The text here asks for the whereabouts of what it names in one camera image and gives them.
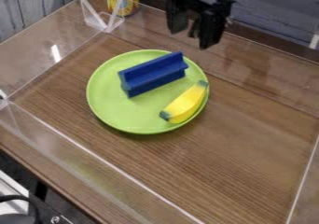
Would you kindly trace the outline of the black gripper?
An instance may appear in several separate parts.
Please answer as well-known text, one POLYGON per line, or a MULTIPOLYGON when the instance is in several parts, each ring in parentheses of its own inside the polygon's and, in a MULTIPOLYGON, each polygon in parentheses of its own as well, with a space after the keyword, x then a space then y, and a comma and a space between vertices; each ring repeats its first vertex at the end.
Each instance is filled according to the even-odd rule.
POLYGON ((206 49, 218 43, 230 16, 234 0, 165 0, 165 19, 169 32, 176 34, 188 28, 188 11, 196 17, 188 36, 206 49))

